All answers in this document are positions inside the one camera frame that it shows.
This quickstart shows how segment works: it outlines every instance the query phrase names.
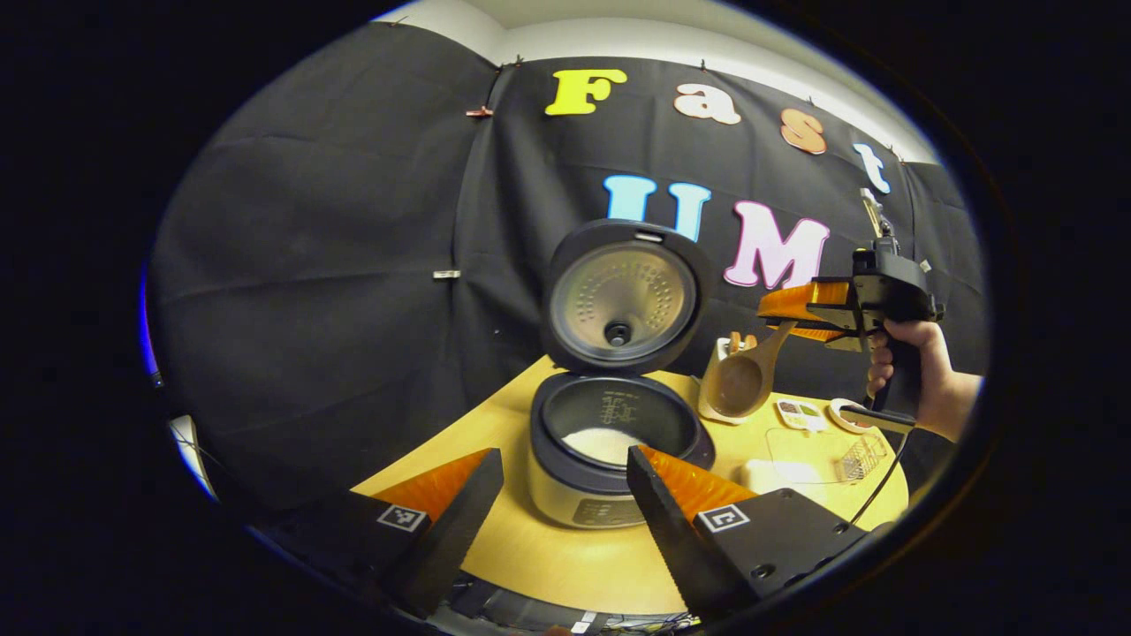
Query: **yellow table surface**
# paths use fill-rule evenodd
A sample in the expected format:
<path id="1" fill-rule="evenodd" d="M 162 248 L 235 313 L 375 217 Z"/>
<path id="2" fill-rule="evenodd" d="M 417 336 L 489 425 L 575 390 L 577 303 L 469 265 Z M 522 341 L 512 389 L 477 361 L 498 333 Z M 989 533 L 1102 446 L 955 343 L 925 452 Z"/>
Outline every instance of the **yellow table surface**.
<path id="1" fill-rule="evenodd" d="M 525 370 L 498 393 L 392 465 L 353 488 L 374 495 L 421 472 L 482 448 L 502 453 L 503 488 L 472 543 L 463 569 L 500 587 L 541 601 L 610 613 L 662 614 L 687 611 L 664 559 L 646 525 L 614 530 L 577 530 L 547 521 L 534 507 L 527 489 L 530 403 L 534 392 L 553 373 L 549 358 Z M 694 406 L 699 385 L 687 376 L 665 371 L 658 380 Z M 739 481 L 750 459 L 783 462 L 785 455 L 839 453 L 860 436 L 831 421 L 826 431 L 788 429 L 772 401 L 795 397 L 774 394 L 771 402 L 737 427 L 703 420 L 715 441 L 713 473 Z M 823 412 L 828 401 L 796 397 Z M 767 432 L 771 445 L 767 442 Z M 832 513 L 851 518 L 887 472 L 895 453 L 883 439 L 887 456 L 863 480 L 840 483 L 788 483 Z M 897 466 L 883 490 L 857 522 L 864 530 L 893 521 L 907 507 L 907 480 Z"/>

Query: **person's arm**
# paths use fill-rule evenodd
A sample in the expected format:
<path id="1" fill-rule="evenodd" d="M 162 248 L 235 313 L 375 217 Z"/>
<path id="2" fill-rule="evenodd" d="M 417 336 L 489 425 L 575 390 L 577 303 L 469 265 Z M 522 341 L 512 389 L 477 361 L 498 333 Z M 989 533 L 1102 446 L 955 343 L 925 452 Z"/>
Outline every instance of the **person's arm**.
<path id="1" fill-rule="evenodd" d="M 891 337 L 920 350 L 923 387 L 916 416 L 918 426 L 950 441 L 958 441 L 982 389 L 982 376 L 961 373 L 951 368 L 947 341 L 934 323 L 884 320 L 883 328 Z M 895 371 L 887 337 L 881 333 L 872 338 L 875 350 L 872 352 L 872 367 L 867 370 L 870 397 L 887 385 Z"/>

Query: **rice cooker control panel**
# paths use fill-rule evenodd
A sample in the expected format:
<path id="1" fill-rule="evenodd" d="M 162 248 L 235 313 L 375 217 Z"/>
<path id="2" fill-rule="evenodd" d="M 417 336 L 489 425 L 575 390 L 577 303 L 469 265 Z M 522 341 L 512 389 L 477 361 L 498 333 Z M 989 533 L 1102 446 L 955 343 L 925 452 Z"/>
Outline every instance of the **rice cooker control panel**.
<path id="1" fill-rule="evenodd" d="M 624 525 L 644 523 L 634 500 L 581 499 L 573 512 L 573 523 L 581 525 Z"/>

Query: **cable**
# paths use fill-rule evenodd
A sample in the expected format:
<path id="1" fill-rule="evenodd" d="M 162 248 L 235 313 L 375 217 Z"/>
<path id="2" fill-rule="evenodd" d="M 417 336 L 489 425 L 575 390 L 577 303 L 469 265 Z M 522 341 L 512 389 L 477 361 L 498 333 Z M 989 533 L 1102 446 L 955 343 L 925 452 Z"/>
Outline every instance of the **cable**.
<path id="1" fill-rule="evenodd" d="M 872 505 L 872 501 L 875 499 L 875 496 L 880 493 L 880 490 L 883 489 L 883 485 L 888 483 L 888 478 L 890 478 L 891 473 L 896 471 L 896 466 L 899 465 L 899 458 L 903 457 L 904 449 L 907 448 L 907 438 L 909 438 L 916 430 L 918 429 L 912 429 L 904 435 L 904 439 L 899 441 L 899 450 L 896 450 L 896 458 L 892 459 L 891 465 L 888 466 L 888 472 L 883 475 L 883 479 L 880 480 L 880 483 L 875 484 L 875 490 L 873 490 L 872 495 L 869 496 L 867 501 L 864 501 L 864 505 L 860 507 L 860 510 L 856 512 L 852 521 L 848 523 L 855 524 L 860 519 L 861 515 L 864 514 L 864 510 Z"/>
<path id="2" fill-rule="evenodd" d="M 216 457 L 213 457 L 211 453 L 208 453 L 207 450 L 205 450 L 204 448 L 201 448 L 199 444 L 197 444 L 195 441 L 189 441 L 188 439 L 184 438 L 183 435 L 181 435 L 181 431 L 174 429 L 173 427 L 170 427 L 169 430 L 173 431 L 173 435 L 175 435 L 178 438 L 180 438 L 180 439 L 178 439 L 178 444 L 183 444 L 184 446 L 188 446 L 189 448 L 196 450 L 197 453 L 200 453 L 200 455 L 202 457 L 205 457 L 207 459 L 210 459 L 213 464 L 216 464 L 216 466 L 218 466 L 219 470 L 224 471 L 224 474 L 226 474 L 228 478 L 231 478 L 233 480 L 236 479 L 235 475 L 232 474 L 232 471 L 227 470 L 227 467 L 224 466 L 224 464 L 222 464 L 219 462 L 219 459 L 217 459 Z"/>
<path id="3" fill-rule="evenodd" d="M 651 622 L 640 622 L 631 627 L 615 627 L 625 622 L 623 614 L 622 618 L 614 624 L 605 624 L 601 628 L 602 634 L 641 634 L 646 636 L 656 636 L 659 634 L 672 634 L 675 629 L 681 627 L 690 627 L 694 625 L 699 619 L 691 614 L 691 612 L 682 612 L 666 618 L 665 620 L 656 620 Z"/>
<path id="4" fill-rule="evenodd" d="M 612 619 L 610 619 L 608 621 L 605 621 L 605 625 L 602 626 L 601 631 L 613 631 L 614 628 L 618 625 L 624 622 L 624 614 L 621 613 L 621 614 L 615 614 L 615 616 L 621 617 L 620 620 L 618 620 L 616 622 L 611 622 Z"/>

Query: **ceiling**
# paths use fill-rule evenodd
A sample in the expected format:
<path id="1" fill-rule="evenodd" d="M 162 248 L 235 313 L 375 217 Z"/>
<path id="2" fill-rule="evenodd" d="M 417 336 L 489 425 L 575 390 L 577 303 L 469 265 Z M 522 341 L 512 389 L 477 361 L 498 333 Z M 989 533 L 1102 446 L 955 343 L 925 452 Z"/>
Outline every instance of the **ceiling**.
<path id="1" fill-rule="evenodd" d="M 709 31 L 756 44 L 801 62 L 856 92 L 877 106 L 890 105 L 855 74 L 817 49 L 752 17 L 714 0 L 464 0 L 491 16 L 507 29 L 539 23 L 580 18 L 637 18 Z"/>

